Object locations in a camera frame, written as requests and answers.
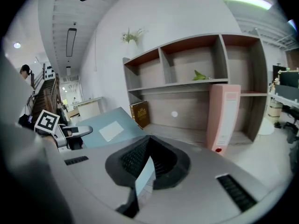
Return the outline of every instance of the floor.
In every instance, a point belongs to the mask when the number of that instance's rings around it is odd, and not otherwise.
[[[293,119],[281,114],[280,123]],[[289,152],[295,143],[286,141],[287,131],[276,129],[270,135],[259,135],[251,145],[228,146],[225,157],[257,178],[269,189],[292,178]]]

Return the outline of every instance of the pink binder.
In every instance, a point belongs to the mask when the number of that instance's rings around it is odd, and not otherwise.
[[[214,84],[210,89],[207,147],[221,155],[224,155],[235,128],[240,94],[240,85]]]

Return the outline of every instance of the potted plant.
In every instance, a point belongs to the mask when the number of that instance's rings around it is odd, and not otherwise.
[[[128,58],[131,59],[131,58],[139,55],[137,43],[138,43],[138,38],[140,37],[140,35],[143,32],[144,32],[143,29],[139,29],[138,31],[131,33],[130,28],[128,28],[128,32],[122,34],[122,36],[121,36],[122,42],[128,44],[128,47],[127,47]]]

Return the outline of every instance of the vent grille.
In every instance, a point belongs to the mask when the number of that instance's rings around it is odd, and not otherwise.
[[[73,159],[67,159],[67,160],[65,160],[65,164],[68,166],[68,165],[83,162],[86,160],[88,160],[88,158],[86,156],[81,156],[81,157],[77,157],[77,158],[73,158]]]
[[[256,201],[237,183],[231,175],[218,177],[217,180],[233,199],[239,209],[244,212],[256,204]]]

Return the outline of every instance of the book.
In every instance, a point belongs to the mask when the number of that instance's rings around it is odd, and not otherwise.
[[[130,105],[131,115],[133,120],[141,127],[144,128],[150,123],[148,102],[142,101]]]

